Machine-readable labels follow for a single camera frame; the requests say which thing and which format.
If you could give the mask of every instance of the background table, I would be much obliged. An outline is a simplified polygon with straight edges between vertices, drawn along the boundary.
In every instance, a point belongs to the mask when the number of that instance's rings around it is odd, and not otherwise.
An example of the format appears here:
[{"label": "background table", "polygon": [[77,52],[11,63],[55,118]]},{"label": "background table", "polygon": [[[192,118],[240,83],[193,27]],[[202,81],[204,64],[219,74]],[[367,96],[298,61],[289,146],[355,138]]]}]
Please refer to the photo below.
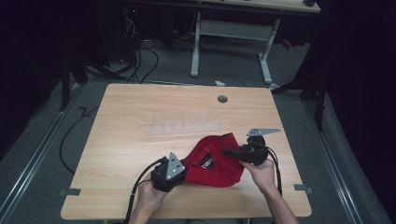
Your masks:
[{"label": "background table", "polygon": [[[219,95],[228,98],[218,101]],[[207,135],[233,133],[246,143],[251,128],[280,128],[265,135],[278,156],[283,196],[297,217],[311,214],[287,136],[269,90],[263,88],[110,84],[78,164],[62,217],[121,219],[142,171],[171,151],[183,159]],[[232,187],[184,183],[154,217],[269,217],[248,171]]]}]

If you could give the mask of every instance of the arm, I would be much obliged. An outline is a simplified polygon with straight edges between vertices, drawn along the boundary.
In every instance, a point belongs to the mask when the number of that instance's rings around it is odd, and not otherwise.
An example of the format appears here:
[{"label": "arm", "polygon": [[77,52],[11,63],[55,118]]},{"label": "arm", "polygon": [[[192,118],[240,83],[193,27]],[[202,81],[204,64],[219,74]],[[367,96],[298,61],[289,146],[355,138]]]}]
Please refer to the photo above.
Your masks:
[{"label": "arm", "polygon": [[143,182],[139,185],[137,192],[137,207],[131,214],[131,219],[128,224],[145,224],[151,215],[157,211],[168,192],[163,192],[155,189],[150,181],[148,174]]},{"label": "arm", "polygon": [[241,164],[250,171],[254,183],[259,187],[260,192],[264,195],[275,223],[300,223],[276,188],[274,162],[266,160],[259,166],[242,161]]}]

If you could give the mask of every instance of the red cloth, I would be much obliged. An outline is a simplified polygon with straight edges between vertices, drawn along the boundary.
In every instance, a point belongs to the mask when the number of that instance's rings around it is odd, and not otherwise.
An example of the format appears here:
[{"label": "red cloth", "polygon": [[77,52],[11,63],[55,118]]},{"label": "red cloth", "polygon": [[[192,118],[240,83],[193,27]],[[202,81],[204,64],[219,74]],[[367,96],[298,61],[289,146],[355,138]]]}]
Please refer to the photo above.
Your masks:
[{"label": "red cloth", "polygon": [[[185,181],[214,187],[230,187],[238,183],[244,167],[235,157],[222,155],[223,147],[239,150],[232,133],[223,136],[209,135],[201,139],[183,161],[187,168]],[[213,170],[199,165],[208,153],[213,158]]]}]

